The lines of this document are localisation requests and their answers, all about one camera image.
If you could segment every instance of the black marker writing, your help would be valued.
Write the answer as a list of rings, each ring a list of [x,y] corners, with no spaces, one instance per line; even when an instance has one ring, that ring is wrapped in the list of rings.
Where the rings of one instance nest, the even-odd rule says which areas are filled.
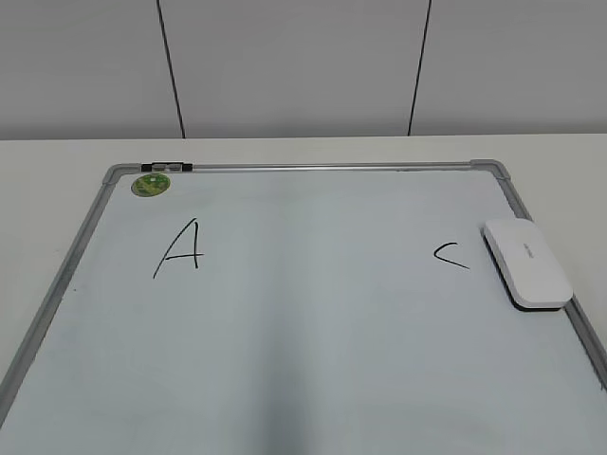
[[[179,237],[181,237],[181,235],[183,235],[183,233],[188,230],[188,228],[190,226],[193,225],[194,231],[193,231],[193,254],[178,254],[175,256],[169,256],[169,253],[171,252],[171,248],[173,248],[173,246],[175,245],[175,243],[177,242],[177,240],[179,240]],[[198,268],[198,256],[204,256],[204,254],[202,253],[198,253],[198,222],[196,221],[195,218],[193,218],[192,220],[190,220],[190,223],[188,223],[183,229],[181,229],[179,231],[179,233],[177,234],[177,236],[175,237],[175,239],[171,242],[171,244],[169,245],[169,247],[167,248],[166,252],[164,253],[164,256],[162,256],[162,259],[160,260],[160,264],[158,264],[158,267],[156,267],[156,270],[154,271],[154,276],[152,277],[152,279],[154,279],[156,277],[156,275],[158,274],[158,271],[160,270],[160,268],[162,267],[162,265],[164,264],[165,261],[170,261],[171,259],[181,259],[181,258],[193,258],[193,266],[195,268]]]
[[[465,265],[462,265],[462,264],[456,263],[456,262],[454,262],[454,261],[450,261],[449,259],[445,259],[445,258],[442,258],[442,257],[438,256],[438,252],[439,252],[441,249],[443,249],[443,248],[445,248],[445,247],[447,247],[447,246],[449,246],[449,245],[457,245],[457,242],[449,242],[449,243],[447,243],[447,244],[443,244],[443,245],[441,245],[440,247],[438,247],[438,248],[437,248],[437,249],[434,251],[434,257],[435,257],[436,259],[438,259],[439,261],[444,261],[444,262],[446,262],[446,263],[453,264],[453,265],[457,265],[457,266],[459,266],[459,267],[463,267],[463,268],[466,268],[466,269],[470,270],[470,267],[466,267]]]

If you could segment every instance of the gray plastic corner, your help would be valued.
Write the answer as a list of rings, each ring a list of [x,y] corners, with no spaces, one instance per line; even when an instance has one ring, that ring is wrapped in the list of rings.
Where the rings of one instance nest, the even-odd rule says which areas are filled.
[[[115,185],[123,175],[140,172],[141,165],[137,163],[115,164],[105,173],[103,185]]]
[[[470,166],[479,171],[489,171],[495,178],[500,180],[509,180],[510,174],[506,166],[497,159],[472,159]]]

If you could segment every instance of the white eraser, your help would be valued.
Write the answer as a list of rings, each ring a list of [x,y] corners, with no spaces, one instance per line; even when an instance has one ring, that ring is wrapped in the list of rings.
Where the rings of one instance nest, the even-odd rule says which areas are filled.
[[[533,222],[491,220],[483,234],[516,304],[529,310],[556,310],[572,299],[571,284]]]

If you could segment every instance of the white table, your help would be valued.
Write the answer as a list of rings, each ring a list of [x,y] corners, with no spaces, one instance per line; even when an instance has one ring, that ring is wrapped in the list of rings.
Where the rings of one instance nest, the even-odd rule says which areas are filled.
[[[502,161],[607,344],[607,135],[0,142],[0,377],[108,167]]]

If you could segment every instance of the round sticker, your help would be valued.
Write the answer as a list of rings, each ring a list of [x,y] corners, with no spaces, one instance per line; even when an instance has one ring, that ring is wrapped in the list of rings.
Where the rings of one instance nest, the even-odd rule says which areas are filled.
[[[131,186],[131,191],[140,197],[158,196],[171,186],[171,180],[163,173],[148,173],[138,178]]]

